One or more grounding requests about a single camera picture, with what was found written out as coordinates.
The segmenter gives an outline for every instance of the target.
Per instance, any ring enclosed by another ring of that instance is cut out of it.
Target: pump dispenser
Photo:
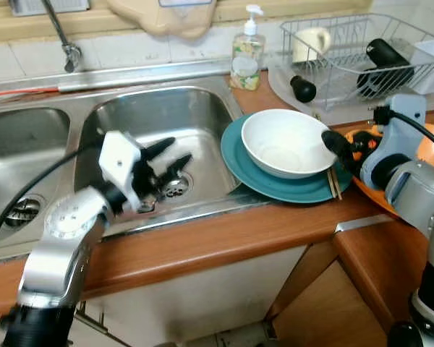
[[[263,15],[258,5],[247,5],[250,18],[244,24],[244,31],[234,37],[231,55],[232,87],[256,90],[260,84],[260,65],[262,63],[265,37],[258,35],[255,15]]]

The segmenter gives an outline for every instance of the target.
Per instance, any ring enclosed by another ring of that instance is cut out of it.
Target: black cable
[[[413,119],[411,119],[411,118],[409,118],[409,117],[407,117],[401,113],[398,113],[398,112],[393,112],[392,117],[396,117],[396,118],[400,119],[401,121],[404,121],[405,123],[411,125],[416,130],[418,130],[423,135],[425,135],[429,140],[434,142],[434,134],[432,132],[430,132],[429,130],[427,130],[426,128],[424,128],[424,126],[421,125],[420,123],[418,123],[418,122],[414,121]]]
[[[77,157],[80,153],[85,152],[86,150],[94,147],[99,147],[103,144],[104,136],[99,137],[97,140],[90,142],[86,145],[83,145],[82,147],[79,147],[74,152],[71,152],[67,155],[65,155],[63,158],[58,160],[55,164],[49,166],[46,170],[42,171],[38,176],[36,176],[32,181],[27,183],[23,188],[21,188],[18,193],[10,200],[8,205],[1,211],[0,213],[0,228],[5,219],[7,218],[8,214],[11,212],[13,207],[18,203],[18,201],[29,192],[37,183],[42,181],[45,177],[47,177],[49,174],[51,174],[53,171],[55,171],[60,166],[64,165],[71,159]]]

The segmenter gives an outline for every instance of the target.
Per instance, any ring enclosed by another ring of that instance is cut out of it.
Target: teal plate
[[[256,166],[241,140],[241,128],[249,117],[243,116],[231,123],[221,141],[225,164],[242,183],[256,192],[285,202],[314,203],[333,198],[325,172],[305,179],[279,179]],[[343,192],[350,185],[352,175],[339,163],[335,163],[334,167]]]

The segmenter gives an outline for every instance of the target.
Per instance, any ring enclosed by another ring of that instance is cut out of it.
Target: wire dish rack
[[[324,27],[331,35],[331,46],[323,54],[296,35],[312,27]],[[411,61],[416,49],[414,43],[434,39],[434,35],[388,15],[293,20],[284,22],[281,29],[281,63],[285,70],[315,84],[317,95],[311,102],[314,107],[328,110],[339,104],[384,98],[402,88],[414,87],[434,71],[434,57],[429,55],[425,64],[376,67],[366,52],[368,43],[376,38],[384,39],[407,61]],[[305,46],[306,61],[293,63],[294,44]]]

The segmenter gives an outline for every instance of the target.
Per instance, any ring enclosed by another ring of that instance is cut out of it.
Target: sink drain
[[[180,177],[173,179],[163,188],[162,192],[166,200],[182,197],[191,190],[192,178],[188,173],[182,172]]]
[[[19,228],[30,223],[43,207],[44,200],[38,195],[24,196],[5,219],[5,225],[10,228]]]

